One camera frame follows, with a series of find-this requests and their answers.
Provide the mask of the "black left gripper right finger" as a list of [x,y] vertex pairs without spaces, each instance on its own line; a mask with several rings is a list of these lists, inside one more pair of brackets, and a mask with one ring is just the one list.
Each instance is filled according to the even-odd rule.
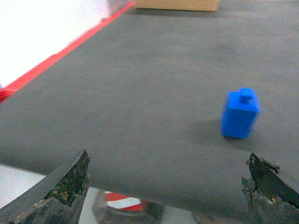
[[242,177],[242,191],[256,224],[299,222],[299,181],[266,157],[252,153],[246,160],[251,177]]

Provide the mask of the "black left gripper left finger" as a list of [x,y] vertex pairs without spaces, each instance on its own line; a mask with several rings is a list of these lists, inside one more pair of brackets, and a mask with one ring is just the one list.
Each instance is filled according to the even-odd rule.
[[1,208],[2,224],[77,224],[91,184],[82,150]]

